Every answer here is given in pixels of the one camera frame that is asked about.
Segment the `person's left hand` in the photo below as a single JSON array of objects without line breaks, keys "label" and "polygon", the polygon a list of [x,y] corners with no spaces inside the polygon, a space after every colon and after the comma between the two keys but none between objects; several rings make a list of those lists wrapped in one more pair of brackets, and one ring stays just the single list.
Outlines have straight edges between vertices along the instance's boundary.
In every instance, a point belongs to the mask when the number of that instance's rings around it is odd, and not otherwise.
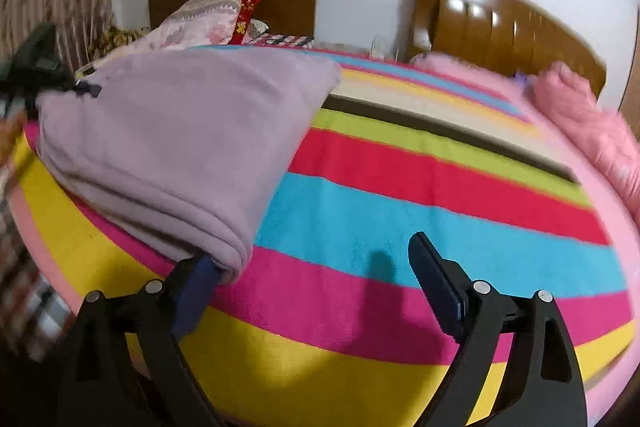
[{"label": "person's left hand", "polygon": [[2,118],[0,122],[0,167],[4,167],[10,159],[18,138],[22,135],[27,122],[24,110],[11,117]]}]

